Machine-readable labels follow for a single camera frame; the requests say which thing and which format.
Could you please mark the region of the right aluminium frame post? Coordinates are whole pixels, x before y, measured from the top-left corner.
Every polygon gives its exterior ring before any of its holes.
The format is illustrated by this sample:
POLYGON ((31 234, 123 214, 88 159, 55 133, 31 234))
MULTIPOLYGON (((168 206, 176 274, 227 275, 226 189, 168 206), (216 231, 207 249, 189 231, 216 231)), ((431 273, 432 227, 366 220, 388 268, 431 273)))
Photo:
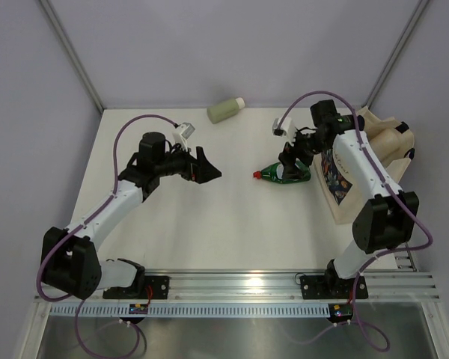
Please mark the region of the right aluminium frame post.
POLYGON ((411 14, 409 15, 403 30, 400 32, 391 52, 385 60, 376 81, 373 83, 368 95, 361 104, 362 107, 372 108, 379 98, 386 83, 391 77, 398 61, 403 56, 409 41, 411 40, 415 30, 425 16, 428 7, 432 4, 431 0, 419 0, 416 2, 411 14))

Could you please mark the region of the sage green bottle white cap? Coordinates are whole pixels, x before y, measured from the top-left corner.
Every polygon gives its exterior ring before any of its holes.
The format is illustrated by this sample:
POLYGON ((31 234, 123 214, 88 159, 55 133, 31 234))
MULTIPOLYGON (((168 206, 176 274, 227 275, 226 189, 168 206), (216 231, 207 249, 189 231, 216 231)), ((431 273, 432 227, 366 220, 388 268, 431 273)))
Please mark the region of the sage green bottle white cap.
POLYGON ((237 115, 244 107, 242 97, 232 98, 207 108, 207 116, 212 124, 217 124, 237 115))

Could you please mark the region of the aluminium mounting rail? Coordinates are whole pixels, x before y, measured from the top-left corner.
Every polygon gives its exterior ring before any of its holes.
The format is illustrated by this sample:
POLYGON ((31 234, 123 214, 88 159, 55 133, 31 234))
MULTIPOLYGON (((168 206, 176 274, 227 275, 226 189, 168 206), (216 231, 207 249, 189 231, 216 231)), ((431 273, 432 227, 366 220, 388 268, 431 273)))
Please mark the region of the aluminium mounting rail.
MULTIPOLYGON (((302 300, 294 271, 151 271, 170 277, 168 302, 297 302, 302 300)), ((368 271, 369 301, 439 301, 429 273, 368 271)))

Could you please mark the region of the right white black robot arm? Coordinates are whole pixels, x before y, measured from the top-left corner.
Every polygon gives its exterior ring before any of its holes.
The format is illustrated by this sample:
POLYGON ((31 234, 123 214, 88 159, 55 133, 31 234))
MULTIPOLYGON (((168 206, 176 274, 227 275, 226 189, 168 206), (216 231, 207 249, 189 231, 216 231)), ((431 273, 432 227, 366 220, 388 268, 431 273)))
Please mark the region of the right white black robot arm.
POLYGON ((310 111, 313 128, 299 129, 285 114, 272 131, 287 139, 278 157, 284 177, 301 177, 298 162, 314 164, 334 220, 352 225, 351 243, 324 278, 325 291, 340 297, 368 260, 410 240, 419 199, 399 181, 414 156, 415 136, 406 123, 380 120, 367 107, 342 115, 329 99, 310 111))

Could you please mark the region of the aluminium frame post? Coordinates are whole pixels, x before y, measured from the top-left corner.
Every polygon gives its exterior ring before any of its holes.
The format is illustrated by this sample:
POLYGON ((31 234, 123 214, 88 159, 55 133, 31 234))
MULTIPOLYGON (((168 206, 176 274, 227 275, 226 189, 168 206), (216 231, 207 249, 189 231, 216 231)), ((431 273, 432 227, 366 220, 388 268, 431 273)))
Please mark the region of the aluminium frame post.
POLYGON ((102 114, 105 110, 103 101, 100 98, 96 88, 94 87, 82 61, 80 60, 78 53, 76 52, 72 41, 70 40, 67 31, 55 9, 52 1, 50 0, 38 0, 37 4, 43 11, 43 15, 46 21, 49 23, 53 33, 56 36, 61 48, 64 51, 74 73, 82 84, 86 94, 94 104, 96 110, 102 114))
POLYGON ((373 83, 368 95, 361 104, 362 107, 372 108, 379 98, 386 83, 391 77, 398 61, 403 56, 409 41, 411 40, 415 30, 425 16, 428 7, 432 4, 431 0, 419 0, 416 2, 411 14, 409 15, 403 30, 400 32, 391 52, 385 60, 376 81, 373 83))

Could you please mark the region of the left small circuit board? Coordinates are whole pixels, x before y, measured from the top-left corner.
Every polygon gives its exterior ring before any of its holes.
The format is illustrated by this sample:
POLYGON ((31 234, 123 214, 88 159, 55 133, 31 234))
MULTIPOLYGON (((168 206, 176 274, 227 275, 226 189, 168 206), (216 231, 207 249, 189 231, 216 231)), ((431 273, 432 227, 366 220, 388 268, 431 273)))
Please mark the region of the left small circuit board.
POLYGON ((129 306, 129 314, 132 314, 132 315, 147 315, 148 310, 149 310, 148 304, 137 303, 137 304, 131 304, 129 306))

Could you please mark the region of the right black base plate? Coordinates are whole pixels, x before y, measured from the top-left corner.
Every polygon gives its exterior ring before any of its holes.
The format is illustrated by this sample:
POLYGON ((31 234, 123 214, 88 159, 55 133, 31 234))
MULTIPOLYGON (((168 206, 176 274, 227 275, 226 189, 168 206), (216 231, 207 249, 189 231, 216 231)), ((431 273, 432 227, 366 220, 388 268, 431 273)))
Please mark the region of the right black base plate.
POLYGON ((300 288, 302 291, 302 298, 305 300, 331 300, 350 298, 354 278, 351 279, 337 279, 333 284, 325 278, 325 275, 302 275, 300 278, 300 288))

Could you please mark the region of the right small circuit board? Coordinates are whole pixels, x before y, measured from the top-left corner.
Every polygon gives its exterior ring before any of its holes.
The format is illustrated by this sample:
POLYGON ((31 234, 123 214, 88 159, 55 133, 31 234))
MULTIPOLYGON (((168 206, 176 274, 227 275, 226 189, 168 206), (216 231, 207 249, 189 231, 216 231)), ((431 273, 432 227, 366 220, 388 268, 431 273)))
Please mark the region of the right small circuit board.
POLYGON ((331 323, 346 322, 352 319, 353 313, 351 304, 330 304, 328 320, 331 323))

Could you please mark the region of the beige canvas tote bag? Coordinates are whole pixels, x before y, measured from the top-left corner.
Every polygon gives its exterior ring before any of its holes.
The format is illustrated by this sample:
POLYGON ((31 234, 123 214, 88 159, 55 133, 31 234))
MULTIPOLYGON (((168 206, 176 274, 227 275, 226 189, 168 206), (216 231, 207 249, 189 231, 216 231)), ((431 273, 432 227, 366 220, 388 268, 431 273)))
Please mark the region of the beige canvas tote bag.
MULTIPOLYGON (((394 117, 380 120, 367 107, 358 110, 357 115, 364 118, 362 141, 385 181, 396 189, 414 156, 415 136, 412 130, 394 117), (385 129, 395 129, 400 134, 400 148, 387 167, 378 160, 370 145, 370 140, 385 129)), ((339 138, 330 150, 316 155, 314 169, 336 224, 352 223, 367 200, 375 194, 388 196, 381 186, 381 179, 363 154, 354 130, 339 138)))

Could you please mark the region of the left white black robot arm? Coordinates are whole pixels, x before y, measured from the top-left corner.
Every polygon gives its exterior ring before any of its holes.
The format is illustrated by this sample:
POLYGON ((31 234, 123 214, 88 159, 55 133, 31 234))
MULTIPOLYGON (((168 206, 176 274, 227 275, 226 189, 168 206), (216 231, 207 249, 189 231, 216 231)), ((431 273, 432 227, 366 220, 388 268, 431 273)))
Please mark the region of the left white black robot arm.
POLYGON ((145 269, 131 260, 101 261, 98 249, 125 217, 140 206, 161 178, 179 175, 198 184, 221 177, 202 147, 196 154, 177 143, 166 147, 160 132, 147 132, 125 169, 117 176, 111 194, 97 207, 64 229, 52 227, 43 237, 37 288, 47 284, 85 300, 100 289, 110 298, 140 298, 147 293, 145 269))

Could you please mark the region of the beige cream bottle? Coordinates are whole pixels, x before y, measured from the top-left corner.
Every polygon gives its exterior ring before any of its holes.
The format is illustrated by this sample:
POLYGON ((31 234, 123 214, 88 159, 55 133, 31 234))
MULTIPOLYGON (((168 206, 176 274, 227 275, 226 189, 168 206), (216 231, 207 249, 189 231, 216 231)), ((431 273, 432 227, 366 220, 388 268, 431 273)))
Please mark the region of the beige cream bottle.
POLYGON ((385 129, 370 140, 370 145, 378 160, 387 167, 400 148, 400 134, 395 129, 385 129))

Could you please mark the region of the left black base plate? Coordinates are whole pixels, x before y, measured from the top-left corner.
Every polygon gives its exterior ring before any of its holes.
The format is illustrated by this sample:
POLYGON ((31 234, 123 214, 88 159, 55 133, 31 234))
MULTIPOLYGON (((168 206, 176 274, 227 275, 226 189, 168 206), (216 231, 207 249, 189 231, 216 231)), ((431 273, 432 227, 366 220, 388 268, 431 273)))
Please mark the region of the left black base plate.
POLYGON ((103 292, 103 299, 151 299, 168 298, 170 277, 165 275, 143 275, 129 287, 112 287, 103 292))

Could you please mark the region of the left aluminium frame post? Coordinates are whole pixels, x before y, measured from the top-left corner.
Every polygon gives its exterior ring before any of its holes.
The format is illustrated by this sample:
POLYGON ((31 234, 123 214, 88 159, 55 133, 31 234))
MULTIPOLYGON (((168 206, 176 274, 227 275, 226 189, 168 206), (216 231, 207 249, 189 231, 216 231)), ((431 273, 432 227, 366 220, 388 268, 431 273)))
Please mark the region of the left aluminium frame post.
POLYGON ((56 36, 61 48, 64 51, 74 73, 82 84, 86 94, 94 104, 96 110, 102 114, 105 110, 103 101, 100 98, 96 88, 94 87, 82 61, 80 60, 78 53, 76 52, 72 41, 70 40, 67 31, 55 9, 52 1, 50 0, 38 0, 37 4, 43 11, 43 15, 46 21, 49 23, 53 33, 56 36))

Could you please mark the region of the green dish soap bottle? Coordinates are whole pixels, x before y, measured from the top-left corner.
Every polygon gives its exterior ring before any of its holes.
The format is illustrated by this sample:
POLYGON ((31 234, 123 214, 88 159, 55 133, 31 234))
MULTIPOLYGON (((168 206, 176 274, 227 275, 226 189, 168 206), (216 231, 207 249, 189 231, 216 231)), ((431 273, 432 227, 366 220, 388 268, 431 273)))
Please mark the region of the green dish soap bottle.
POLYGON ((286 168, 280 162, 255 171, 253 178, 265 180, 279 185, 307 182, 311 179, 311 171, 308 166, 297 160, 291 168, 286 168))

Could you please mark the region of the small circuit board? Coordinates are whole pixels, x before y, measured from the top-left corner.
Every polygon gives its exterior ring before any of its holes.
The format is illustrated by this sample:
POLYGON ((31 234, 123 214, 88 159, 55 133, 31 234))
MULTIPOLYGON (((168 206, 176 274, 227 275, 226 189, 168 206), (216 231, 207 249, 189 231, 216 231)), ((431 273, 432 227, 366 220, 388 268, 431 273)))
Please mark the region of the small circuit board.
POLYGON ((132 314, 132 315, 147 315, 148 310, 149 310, 148 304, 137 303, 137 304, 131 304, 129 306, 129 314, 132 314))
POLYGON ((328 320, 331 323, 346 322, 352 319, 353 313, 351 304, 330 304, 328 320))

